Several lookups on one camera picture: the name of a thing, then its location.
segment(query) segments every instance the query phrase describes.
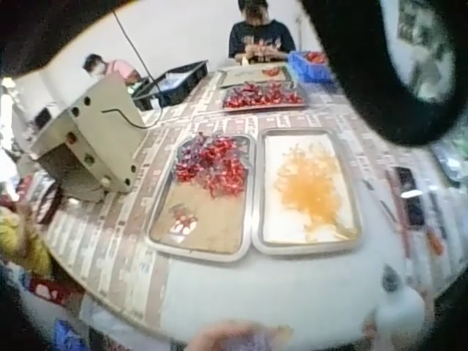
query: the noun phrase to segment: blue crate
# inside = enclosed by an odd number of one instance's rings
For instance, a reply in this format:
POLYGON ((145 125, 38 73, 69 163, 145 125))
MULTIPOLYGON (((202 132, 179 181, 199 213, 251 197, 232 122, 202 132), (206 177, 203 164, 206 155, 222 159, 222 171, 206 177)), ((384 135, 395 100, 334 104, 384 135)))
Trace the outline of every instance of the blue crate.
POLYGON ((291 52, 287 61, 294 69, 298 78, 304 83, 327 83, 333 82, 330 68, 326 64, 313 64, 308 62, 303 53, 291 52))

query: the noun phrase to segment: blue object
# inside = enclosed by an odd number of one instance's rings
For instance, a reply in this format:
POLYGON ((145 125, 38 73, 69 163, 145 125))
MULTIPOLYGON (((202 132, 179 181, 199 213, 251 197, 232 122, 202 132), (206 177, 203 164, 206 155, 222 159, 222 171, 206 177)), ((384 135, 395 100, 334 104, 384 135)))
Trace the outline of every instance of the blue object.
POLYGON ((89 351, 89 348, 66 320, 56 320, 53 326, 53 351, 89 351))
POLYGON ((287 61, 301 82, 327 83, 333 81, 330 68, 326 64, 308 62, 304 57, 304 53, 293 51, 287 56, 287 61))

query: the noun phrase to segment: man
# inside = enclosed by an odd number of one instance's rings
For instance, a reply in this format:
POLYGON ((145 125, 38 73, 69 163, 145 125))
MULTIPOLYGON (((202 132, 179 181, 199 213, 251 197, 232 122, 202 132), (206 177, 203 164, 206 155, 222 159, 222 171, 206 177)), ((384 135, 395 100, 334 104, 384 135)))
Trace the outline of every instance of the man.
POLYGON ((141 79, 140 73, 128 62, 124 60, 105 62, 101 56, 95 53, 86 57, 83 69, 91 76, 98 78, 118 72, 127 86, 141 79))
POLYGON ((285 61, 295 50, 289 29, 268 18, 266 0, 238 0, 245 21, 236 23, 229 38, 229 57, 249 63, 285 61))

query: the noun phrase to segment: red candy wrapper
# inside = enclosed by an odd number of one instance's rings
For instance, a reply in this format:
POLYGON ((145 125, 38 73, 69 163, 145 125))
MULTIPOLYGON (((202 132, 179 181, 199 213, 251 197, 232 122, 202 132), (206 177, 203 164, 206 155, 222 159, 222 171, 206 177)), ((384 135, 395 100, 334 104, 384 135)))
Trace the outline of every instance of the red candy wrapper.
POLYGON ((245 156, 235 138, 200 133, 179 148, 175 178, 199 184, 212 198, 238 196, 246 186, 245 156))

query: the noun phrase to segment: table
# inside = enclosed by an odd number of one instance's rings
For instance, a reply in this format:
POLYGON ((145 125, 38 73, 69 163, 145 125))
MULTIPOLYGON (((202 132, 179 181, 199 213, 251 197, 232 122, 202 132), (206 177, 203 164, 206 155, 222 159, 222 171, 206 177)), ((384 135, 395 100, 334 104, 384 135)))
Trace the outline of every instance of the table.
POLYGON ((207 264, 159 254, 141 230, 170 157, 188 134, 258 132, 270 127, 325 127, 344 146, 352 177, 384 181, 387 166, 411 167, 422 189, 444 181, 424 149, 392 146, 371 131, 332 86, 305 85, 310 108, 226 116, 219 112, 219 74, 208 76, 182 104, 166 108, 136 154, 141 165, 128 195, 104 203, 68 200, 45 233, 51 254, 95 298, 155 336, 189 341, 201 326, 223 318, 293 329, 293 349, 333 347, 362 338, 361 323, 383 296, 382 267, 404 275, 400 236, 366 189, 365 240, 347 254, 283 260, 253 247, 234 264, 207 264))

